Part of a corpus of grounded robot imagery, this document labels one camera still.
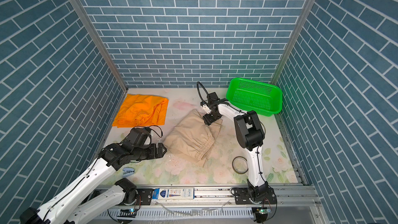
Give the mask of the orange shorts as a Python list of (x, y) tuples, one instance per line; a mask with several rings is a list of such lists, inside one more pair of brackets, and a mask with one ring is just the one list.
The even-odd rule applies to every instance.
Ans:
[(117, 128), (164, 125), (169, 100), (154, 95), (128, 94), (112, 123)]

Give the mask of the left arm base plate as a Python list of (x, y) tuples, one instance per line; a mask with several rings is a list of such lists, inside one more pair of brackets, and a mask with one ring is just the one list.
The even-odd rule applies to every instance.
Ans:
[(125, 194), (123, 204), (124, 205), (150, 205), (152, 201), (153, 189), (134, 189), (130, 190)]

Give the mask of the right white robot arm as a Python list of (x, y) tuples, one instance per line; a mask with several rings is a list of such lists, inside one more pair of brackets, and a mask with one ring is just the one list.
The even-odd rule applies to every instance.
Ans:
[(276, 196), (266, 180), (262, 164), (262, 145), (265, 130), (255, 111), (244, 112), (231, 106), (227, 99), (221, 99), (215, 92), (207, 93), (206, 99), (201, 98), (201, 107), (206, 112), (203, 120), (211, 125), (221, 117), (234, 122), (237, 141), (245, 150), (248, 165), (248, 194), (252, 202), (276, 203)]

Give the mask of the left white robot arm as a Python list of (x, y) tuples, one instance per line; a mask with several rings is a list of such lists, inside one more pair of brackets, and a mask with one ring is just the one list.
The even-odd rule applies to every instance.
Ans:
[(118, 180), (109, 190), (83, 203), (98, 185), (131, 162), (163, 158), (162, 143), (153, 143), (150, 127), (132, 128), (119, 143), (104, 147), (94, 162), (62, 190), (38, 208), (29, 207), (20, 215), (22, 224), (86, 224), (97, 215), (118, 205), (141, 206), (136, 186), (127, 178)]

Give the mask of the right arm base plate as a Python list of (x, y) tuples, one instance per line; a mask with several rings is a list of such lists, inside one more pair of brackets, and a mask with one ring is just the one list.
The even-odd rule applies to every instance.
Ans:
[(237, 205), (249, 205), (249, 204), (277, 204), (277, 197), (272, 187), (266, 189), (255, 189), (233, 187), (230, 189), (235, 204)]

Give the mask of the green plastic basket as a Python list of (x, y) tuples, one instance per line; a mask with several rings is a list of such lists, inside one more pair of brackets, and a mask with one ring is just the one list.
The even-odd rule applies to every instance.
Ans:
[(230, 81), (226, 98), (244, 111), (267, 117), (280, 113), (283, 108), (283, 92), (279, 87), (245, 78)]

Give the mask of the beige shorts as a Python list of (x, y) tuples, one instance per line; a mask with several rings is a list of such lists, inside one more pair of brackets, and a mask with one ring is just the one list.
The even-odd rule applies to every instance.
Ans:
[(167, 150), (198, 167), (207, 161), (221, 131), (222, 120), (206, 125), (203, 116), (192, 110), (163, 141)]

